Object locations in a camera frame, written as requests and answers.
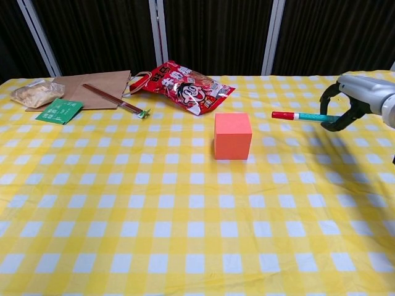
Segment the black pleated curtain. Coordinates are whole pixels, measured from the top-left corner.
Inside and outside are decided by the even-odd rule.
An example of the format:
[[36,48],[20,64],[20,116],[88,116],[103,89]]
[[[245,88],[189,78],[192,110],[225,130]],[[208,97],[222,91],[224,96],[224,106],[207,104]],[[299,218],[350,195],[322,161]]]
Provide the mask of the black pleated curtain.
[[[156,66],[149,0],[31,0],[63,75]],[[275,0],[164,0],[168,57],[205,75],[259,75]],[[273,75],[387,70],[395,0],[285,0]],[[49,72],[17,0],[0,0],[0,83]]]

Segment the orange cube block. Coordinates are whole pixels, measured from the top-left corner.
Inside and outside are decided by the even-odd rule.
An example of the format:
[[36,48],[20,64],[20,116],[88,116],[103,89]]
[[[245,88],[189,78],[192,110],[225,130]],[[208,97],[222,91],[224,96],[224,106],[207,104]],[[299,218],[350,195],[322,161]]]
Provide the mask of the orange cube block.
[[252,128],[247,113],[216,113],[214,118],[214,158],[247,160]]

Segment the clear biscuit pack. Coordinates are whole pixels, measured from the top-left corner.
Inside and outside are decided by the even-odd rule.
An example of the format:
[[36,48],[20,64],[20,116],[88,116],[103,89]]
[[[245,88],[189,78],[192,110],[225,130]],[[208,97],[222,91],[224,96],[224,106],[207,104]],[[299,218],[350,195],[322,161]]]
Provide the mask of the clear biscuit pack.
[[36,109],[65,94],[65,85],[49,80],[36,80],[11,92],[11,99],[28,108]]

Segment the yellow checked tablecloth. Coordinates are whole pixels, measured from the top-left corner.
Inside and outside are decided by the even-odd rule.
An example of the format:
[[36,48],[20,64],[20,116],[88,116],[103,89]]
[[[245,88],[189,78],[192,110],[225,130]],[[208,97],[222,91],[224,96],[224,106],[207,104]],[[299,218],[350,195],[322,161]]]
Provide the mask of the yellow checked tablecloth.
[[146,92],[38,121],[0,85],[0,296],[395,296],[395,130],[271,118],[319,109],[332,76],[223,76],[247,160],[216,160],[214,114]]

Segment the green sachet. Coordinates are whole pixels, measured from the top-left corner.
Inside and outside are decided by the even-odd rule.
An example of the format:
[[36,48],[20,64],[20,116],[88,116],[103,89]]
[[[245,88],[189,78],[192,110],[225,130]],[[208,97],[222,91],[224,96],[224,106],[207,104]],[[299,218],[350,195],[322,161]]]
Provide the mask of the green sachet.
[[66,125],[82,108],[82,102],[56,98],[36,117],[36,120]]

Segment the red cartoon snack bag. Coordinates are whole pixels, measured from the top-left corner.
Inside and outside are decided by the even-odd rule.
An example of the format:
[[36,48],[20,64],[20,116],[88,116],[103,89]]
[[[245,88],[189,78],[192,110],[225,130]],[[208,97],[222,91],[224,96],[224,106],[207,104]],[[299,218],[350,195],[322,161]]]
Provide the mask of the red cartoon snack bag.
[[215,110],[235,88],[169,60],[151,71],[143,90],[165,95],[200,116]]

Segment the red and teal marker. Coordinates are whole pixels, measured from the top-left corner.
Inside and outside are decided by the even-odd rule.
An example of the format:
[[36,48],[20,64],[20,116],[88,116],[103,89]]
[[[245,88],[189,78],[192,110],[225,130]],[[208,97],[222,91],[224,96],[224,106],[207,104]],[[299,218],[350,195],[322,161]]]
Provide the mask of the red and teal marker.
[[304,120],[317,122],[335,122],[340,116],[320,115],[313,113],[297,113],[297,112],[272,112],[272,118],[281,120]]

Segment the brown paper bag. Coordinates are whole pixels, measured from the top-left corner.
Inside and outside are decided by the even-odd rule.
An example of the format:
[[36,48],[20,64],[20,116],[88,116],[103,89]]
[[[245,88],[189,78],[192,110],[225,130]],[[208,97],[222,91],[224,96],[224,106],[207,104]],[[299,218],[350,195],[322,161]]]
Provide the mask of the brown paper bag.
[[120,99],[127,88],[127,82],[130,77],[131,72],[129,70],[123,70],[74,76],[58,76],[52,82],[64,85],[65,93],[62,98],[67,101],[81,102],[83,104],[82,110],[113,110],[117,108],[116,104],[84,88],[83,84],[93,85]]

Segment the chopsticks in red sleeve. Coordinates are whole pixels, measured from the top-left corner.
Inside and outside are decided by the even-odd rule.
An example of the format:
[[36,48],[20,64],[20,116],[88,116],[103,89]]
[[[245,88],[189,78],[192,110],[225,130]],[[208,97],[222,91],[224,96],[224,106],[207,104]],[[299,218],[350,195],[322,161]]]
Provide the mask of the chopsticks in red sleeve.
[[113,95],[110,95],[110,94],[108,94],[108,93],[106,93],[106,92],[94,87],[93,85],[82,84],[82,86],[84,88],[86,88],[86,89],[89,89],[93,93],[103,97],[104,99],[116,104],[117,106],[137,114],[137,116],[139,118],[141,118],[141,119],[147,118],[150,115],[150,109],[149,110],[142,110],[142,109],[140,109],[140,108],[138,108],[138,107],[136,107],[134,105],[131,105],[131,104],[129,104],[129,103],[127,103],[127,102],[125,102],[125,101],[123,101],[121,99],[116,98]]

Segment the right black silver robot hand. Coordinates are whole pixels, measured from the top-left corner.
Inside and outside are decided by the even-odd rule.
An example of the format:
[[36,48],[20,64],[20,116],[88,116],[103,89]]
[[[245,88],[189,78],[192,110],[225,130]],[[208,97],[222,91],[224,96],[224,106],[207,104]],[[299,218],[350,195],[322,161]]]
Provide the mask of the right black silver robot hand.
[[322,127],[331,132],[344,130],[366,114],[381,116],[383,102],[395,94],[395,83],[366,76],[341,75],[322,94],[320,114],[327,114],[331,98],[338,94],[349,98],[350,109],[335,122],[321,123]]

